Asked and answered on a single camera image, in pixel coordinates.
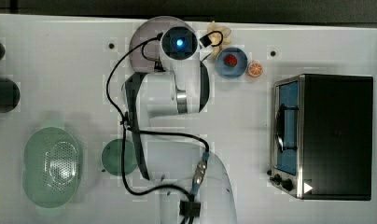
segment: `orange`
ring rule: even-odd
[[[263,69],[261,64],[257,62],[250,63],[249,67],[247,68],[247,73],[251,77],[258,77],[259,75],[261,75],[262,71]]]

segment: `strainer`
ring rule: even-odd
[[[45,208],[67,203],[79,176],[79,148],[72,135],[53,127],[32,135],[25,147],[22,184],[33,203]]]

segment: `black toaster oven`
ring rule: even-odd
[[[372,100],[372,77],[276,82],[272,184],[304,200],[370,200]]]

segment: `blue plate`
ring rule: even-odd
[[[229,67],[224,64],[226,57],[232,54],[237,58],[237,65],[235,67]],[[216,58],[216,70],[219,75],[225,78],[240,77],[247,69],[247,57],[246,54],[237,48],[226,48],[220,51]]]

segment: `red food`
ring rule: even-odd
[[[237,58],[232,54],[227,55],[227,57],[224,59],[224,64],[227,65],[228,67],[235,67],[237,63],[238,63]]]

